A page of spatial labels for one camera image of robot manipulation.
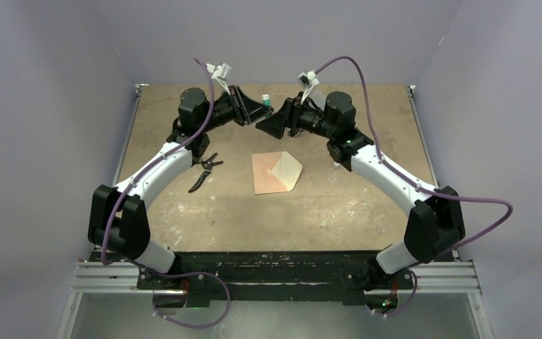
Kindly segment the green and white marker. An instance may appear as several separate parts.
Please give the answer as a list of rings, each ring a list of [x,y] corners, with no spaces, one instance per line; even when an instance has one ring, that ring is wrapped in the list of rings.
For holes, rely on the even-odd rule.
[[[270,107],[271,101],[270,101],[270,95],[269,94],[263,94],[261,95],[261,100],[265,106]]]

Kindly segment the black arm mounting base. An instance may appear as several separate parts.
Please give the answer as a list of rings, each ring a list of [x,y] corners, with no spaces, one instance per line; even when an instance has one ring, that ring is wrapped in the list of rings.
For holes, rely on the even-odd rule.
[[[375,251],[181,251],[168,273],[121,259],[98,278],[127,281],[131,292],[152,292],[163,307],[208,307],[212,301],[339,302],[394,309],[420,291],[421,271],[404,268],[373,288],[365,280]]]

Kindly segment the black pruning shears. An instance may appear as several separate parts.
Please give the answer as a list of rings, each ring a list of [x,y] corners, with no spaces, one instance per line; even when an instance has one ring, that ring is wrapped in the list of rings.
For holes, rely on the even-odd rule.
[[[189,194],[194,193],[203,185],[207,177],[212,173],[213,167],[224,163],[223,161],[216,161],[215,159],[217,156],[218,153],[213,153],[210,157],[202,157],[199,159],[199,161],[197,161],[197,163],[202,167],[203,171],[197,178],[194,185],[188,190]]]

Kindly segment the pink and cream envelope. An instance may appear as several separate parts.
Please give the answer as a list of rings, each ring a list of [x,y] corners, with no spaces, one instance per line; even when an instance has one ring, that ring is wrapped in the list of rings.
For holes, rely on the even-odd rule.
[[[251,163],[255,195],[292,191],[303,169],[303,165],[285,151],[252,154]]]

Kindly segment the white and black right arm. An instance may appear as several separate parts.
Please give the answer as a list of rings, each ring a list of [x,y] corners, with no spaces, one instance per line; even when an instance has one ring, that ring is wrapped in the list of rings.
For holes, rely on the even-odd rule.
[[[465,237],[462,208],[454,189],[439,189],[390,165],[377,143],[356,128],[355,118],[351,96],[334,91],[324,107],[303,95],[288,98],[278,112],[255,127],[278,139],[299,130],[325,137],[336,163],[367,179],[402,209],[407,216],[403,240],[368,262],[367,287],[385,287],[400,270],[431,262]]]

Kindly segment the aluminium extrusion frame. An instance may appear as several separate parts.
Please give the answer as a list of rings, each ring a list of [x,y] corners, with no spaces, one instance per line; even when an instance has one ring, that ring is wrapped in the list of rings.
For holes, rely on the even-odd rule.
[[[126,198],[105,266],[77,264],[67,338],[491,338],[474,265],[397,266],[367,290],[368,261],[401,252],[429,216],[425,244],[457,232],[461,210],[394,178],[363,137],[363,90],[350,93],[344,167],[332,168],[330,120],[268,135],[230,121],[210,146],[181,149]]]

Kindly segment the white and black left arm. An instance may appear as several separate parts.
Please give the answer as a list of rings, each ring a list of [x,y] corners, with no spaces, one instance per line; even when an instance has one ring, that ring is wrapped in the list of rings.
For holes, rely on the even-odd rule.
[[[230,85],[219,97],[200,88],[183,91],[171,133],[155,156],[127,179],[94,191],[88,239],[100,247],[101,262],[111,265],[126,259],[155,271],[163,288],[178,286],[182,270],[175,263],[180,257],[152,237],[148,208],[180,174],[206,163],[208,131],[229,122],[248,126],[272,112],[268,94],[254,100],[237,85]]]

